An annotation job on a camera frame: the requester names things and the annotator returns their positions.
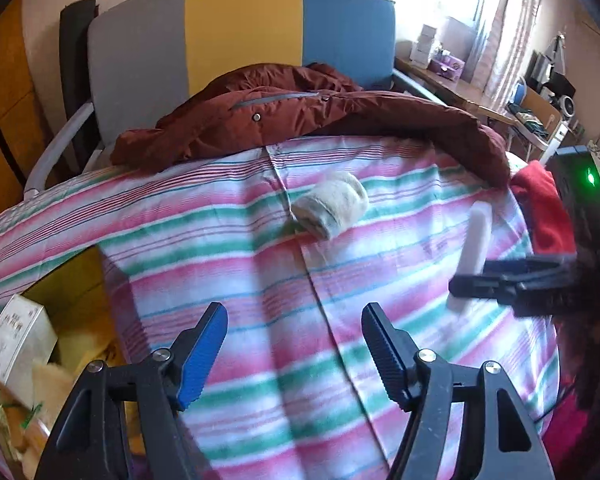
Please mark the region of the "dark red down jacket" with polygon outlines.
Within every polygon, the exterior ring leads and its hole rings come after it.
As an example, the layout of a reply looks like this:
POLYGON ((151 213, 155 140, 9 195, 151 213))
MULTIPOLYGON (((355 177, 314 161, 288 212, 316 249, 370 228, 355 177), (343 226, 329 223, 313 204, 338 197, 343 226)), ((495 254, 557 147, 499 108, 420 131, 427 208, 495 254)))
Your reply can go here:
POLYGON ((508 185, 503 139, 471 114, 404 93, 366 90, 320 63, 253 64, 219 76, 154 128, 120 134, 110 160, 159 172, 186 160, 320 134, 429 141, 494 188, 508 185))

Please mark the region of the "white cloth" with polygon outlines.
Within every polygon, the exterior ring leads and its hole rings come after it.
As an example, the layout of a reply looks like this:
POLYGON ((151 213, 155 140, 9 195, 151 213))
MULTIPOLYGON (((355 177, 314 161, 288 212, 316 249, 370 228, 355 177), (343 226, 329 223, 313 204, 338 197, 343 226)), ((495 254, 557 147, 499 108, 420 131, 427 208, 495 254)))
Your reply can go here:
POLYGON ((347 171, 329 174, 291 204, 300 226, 320 240, 332 240, 346 232, 367 209, 366 188, 347 171))

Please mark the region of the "white boxes on desk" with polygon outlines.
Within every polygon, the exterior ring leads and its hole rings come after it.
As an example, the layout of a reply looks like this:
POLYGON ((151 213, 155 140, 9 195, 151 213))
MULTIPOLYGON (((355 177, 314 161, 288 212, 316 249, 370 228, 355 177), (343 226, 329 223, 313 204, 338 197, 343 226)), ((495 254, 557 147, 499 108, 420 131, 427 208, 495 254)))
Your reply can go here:
POLYGON ((431 51, 436 40, 437 29, 435 27, 423 24, 417 40, 412 44, 410 59, 411 62, 426 70, 431 58, 431 51))

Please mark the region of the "maroon storage box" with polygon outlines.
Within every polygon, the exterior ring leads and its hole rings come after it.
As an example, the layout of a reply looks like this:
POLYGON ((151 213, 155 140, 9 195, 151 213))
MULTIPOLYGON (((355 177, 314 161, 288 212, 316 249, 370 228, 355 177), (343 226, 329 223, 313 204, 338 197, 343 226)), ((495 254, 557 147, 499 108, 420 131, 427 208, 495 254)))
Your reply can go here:
MULTIPOLYGON (((93 360, 110 366, 126 362, 106 291, 104 261, 99 248, 92 246, 23 291, 24 298, 45 308, 57 336, 44 362, 60 371, 35 373, 37 384, 46 379, 51 386, 62 387, 65 374, 78 377, 93 360)), ((29 433, 21 427, 29 415, 30 411, 0 385, 0 448, 15 479, 31 477, 40 458, 39 452, 27 450, 29 433)))

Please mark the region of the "striped curtain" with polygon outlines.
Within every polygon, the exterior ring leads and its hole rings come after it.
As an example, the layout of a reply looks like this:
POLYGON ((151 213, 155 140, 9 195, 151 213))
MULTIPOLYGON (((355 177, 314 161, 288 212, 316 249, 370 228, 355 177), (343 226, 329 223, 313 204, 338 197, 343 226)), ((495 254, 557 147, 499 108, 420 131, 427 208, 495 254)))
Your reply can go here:
POLYGON ((471 84, 496 106, 504 105, 532 50, 540 0, 498 0, 489 36, 471 84))

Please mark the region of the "wooden desk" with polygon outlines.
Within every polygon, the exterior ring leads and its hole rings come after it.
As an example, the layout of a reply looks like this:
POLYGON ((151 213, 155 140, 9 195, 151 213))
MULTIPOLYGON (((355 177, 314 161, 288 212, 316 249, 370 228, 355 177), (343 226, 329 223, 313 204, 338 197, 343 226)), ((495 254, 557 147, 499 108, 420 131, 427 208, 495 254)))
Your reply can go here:
POLYGON ((505 139, 507 149, 519 155, 525 162, 530 159, 547 162, 565 140, 568 124, 558 117, 554 107, 539 96, 536 98, 531 90, 524 95, 522 106, 533 110, 533 114, 542 120, 548 132, 546 139, 529 131, 524 123, 508 110, 506 104, 498 104, 464 80, 449 81, 404 58, 396 58, 394 68, 405 77, 414 80, 412 93, 420 93, 427 99, 437 99, 446 105, 473 114, 480 122, 497 131, 505 139))

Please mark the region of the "red cloth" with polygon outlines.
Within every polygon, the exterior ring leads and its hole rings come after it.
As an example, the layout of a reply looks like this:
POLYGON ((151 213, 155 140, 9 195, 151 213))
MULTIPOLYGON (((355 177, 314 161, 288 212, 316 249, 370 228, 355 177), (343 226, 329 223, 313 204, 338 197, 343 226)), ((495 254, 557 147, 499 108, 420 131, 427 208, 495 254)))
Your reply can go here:
POLYGON ((510 188, 524 214, 535 254, 577 252, 571 220, 550 171, 534 160, 516 172, 510 188))

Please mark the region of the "yellow sponge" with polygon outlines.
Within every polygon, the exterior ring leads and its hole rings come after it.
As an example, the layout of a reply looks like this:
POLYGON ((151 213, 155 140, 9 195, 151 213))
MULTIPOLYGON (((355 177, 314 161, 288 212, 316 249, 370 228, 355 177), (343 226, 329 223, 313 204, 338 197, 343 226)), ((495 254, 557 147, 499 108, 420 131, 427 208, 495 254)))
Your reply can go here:
POLYGON ((35 362, 32 380, 34 407, 24 423, 23 437, 27 447, 21 459, 27 479, 34 478, 50 430, 74 385, 74 377, 54 363, 35 362))

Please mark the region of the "striped tablecloth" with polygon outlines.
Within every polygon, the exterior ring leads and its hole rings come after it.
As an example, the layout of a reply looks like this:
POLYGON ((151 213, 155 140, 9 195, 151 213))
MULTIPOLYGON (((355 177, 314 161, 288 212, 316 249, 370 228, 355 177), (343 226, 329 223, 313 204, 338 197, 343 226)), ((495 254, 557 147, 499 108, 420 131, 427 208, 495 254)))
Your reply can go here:
POLYGON ((446 306, 470 206, 493 209, 489 254, 527 255, 515 197, 433 146, 304 138, 143 177, 108 168, 0 214, 0 311, 88 246, 105 256, 126 357, 193 326, 213 301, 228 333, 183 415, 206 479, 381 479, 407 417, 361 333, 378 302, 395 326, 453 363, 500 362, 534 418, 558 393, 555 332, 491 301, 446 306), (320 240, 291 204, 329 174, 362 182, 368 209, 320 240))

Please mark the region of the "white cardboard box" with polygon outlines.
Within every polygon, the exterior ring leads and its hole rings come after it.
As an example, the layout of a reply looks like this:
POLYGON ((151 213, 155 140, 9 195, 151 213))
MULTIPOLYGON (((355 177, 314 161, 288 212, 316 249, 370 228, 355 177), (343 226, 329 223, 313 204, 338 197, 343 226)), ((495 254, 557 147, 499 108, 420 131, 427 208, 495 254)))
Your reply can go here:
POLYGON ((46 363, 56 342, 45 308, 12 296, 0 313, 0 383, 12 391, 29 387, 33 364, 46 363))

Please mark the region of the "purple box on desk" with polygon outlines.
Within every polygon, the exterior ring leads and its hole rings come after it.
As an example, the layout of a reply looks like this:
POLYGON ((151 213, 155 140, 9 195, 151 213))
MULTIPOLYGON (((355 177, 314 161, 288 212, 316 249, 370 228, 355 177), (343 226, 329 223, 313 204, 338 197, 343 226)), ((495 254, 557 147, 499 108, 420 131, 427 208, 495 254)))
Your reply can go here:
POLYGON ((428 65, 428 70, 449 81, 457 82, 462 76, 465 62, 450 54, 434 56, 428 65))

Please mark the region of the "grey yellow blue chair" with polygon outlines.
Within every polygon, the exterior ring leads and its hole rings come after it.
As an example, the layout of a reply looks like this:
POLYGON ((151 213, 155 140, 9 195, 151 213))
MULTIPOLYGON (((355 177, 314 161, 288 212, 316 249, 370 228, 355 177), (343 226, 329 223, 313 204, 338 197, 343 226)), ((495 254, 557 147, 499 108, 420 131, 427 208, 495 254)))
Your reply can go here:
POLYGON ((256 63, 321 62, 367 89, 426 90, 396 66, 389 0, 79 0, 59 15, 65 125, 24 186, 37 196, 81 129, 82 168, 132 128, 148 128, 212 79, 256 63))

